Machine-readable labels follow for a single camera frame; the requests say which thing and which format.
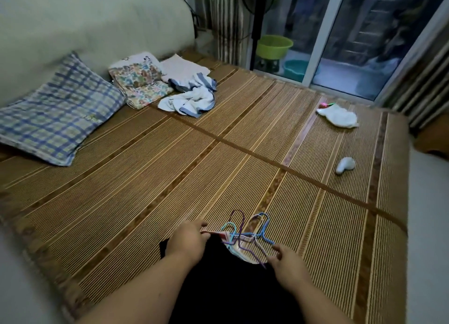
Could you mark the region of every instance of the striped curtain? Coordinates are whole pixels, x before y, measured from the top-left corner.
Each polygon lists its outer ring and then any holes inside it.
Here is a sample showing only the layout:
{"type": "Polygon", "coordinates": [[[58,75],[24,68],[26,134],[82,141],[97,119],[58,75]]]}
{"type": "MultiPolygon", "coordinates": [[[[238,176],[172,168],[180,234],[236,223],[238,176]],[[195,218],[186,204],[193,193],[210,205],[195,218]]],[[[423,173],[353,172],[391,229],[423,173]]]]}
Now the striped curtain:
{"type": "Polygon", "coordinates": [[[442,32],[398,85],[386,107],[405,114],[418,131],[449,110],[449,33],[442,32]]]}
{"type": "Polygon", "coordinates": [[[244,15],[241,0],[195,0],[200,26],[211,29],[217,59],[241,65],[243,53],[244,15]]]}

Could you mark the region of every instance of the yellow-green plastic basin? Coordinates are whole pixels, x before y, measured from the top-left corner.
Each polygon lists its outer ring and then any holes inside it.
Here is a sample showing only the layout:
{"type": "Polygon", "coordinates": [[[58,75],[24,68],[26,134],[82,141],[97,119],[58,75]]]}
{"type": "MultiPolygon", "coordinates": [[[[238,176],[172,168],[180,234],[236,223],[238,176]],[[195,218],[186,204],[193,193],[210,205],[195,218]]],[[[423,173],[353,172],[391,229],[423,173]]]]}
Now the yellow-green plastic basin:
{"type": "Polygon", "coordinates": [[[283,36],[266,34],[257,42],[256,55],[263,59],[278,60],[285,57],[293,41],[283,36]]]}

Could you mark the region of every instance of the white and gray garment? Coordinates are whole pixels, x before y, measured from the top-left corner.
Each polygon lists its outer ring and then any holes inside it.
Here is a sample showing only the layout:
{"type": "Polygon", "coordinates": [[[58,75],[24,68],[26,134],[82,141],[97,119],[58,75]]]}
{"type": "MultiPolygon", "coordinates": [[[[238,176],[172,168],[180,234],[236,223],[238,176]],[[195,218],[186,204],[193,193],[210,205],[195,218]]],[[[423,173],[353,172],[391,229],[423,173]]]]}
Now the white and gray garment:
{"type": "Polygon", "coordinates": [[[171,95],[160,100],[158,108],[165,111],[177,111],[181,115],[200,117],[204,111],[215,106],[215,79],[196,73],[186,81],[169,80],[170,85],[182,94],[171,95]]]}

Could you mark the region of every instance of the cream headboard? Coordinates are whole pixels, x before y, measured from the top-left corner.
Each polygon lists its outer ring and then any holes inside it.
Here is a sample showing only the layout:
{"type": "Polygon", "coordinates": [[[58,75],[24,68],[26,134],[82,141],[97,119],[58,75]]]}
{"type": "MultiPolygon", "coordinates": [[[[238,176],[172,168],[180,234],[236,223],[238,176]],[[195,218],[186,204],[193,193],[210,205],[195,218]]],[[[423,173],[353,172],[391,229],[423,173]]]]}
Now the cream headboard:
{"type": "Polygon", "coordinates": [[[121,58],[165,57],[193,43],[183,0],[0,0],[0,106],[48,81],[73,50],[107,77],[121,58]]]}

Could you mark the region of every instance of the blue and white checkered pillowcase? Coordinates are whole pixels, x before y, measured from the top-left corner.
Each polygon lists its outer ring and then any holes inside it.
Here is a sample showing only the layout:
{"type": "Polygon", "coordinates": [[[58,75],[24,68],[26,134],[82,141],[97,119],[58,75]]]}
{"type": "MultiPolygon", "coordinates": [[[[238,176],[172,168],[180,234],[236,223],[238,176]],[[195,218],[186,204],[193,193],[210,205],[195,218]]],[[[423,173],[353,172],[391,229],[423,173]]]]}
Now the blue and white checkered pillowcase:
{"type": "Polygon", "coordinates": [[[81,142],[124,102],[119,89],[72,53],[48,83],[0,108],[0,142],[70,166],[81,142]]]}

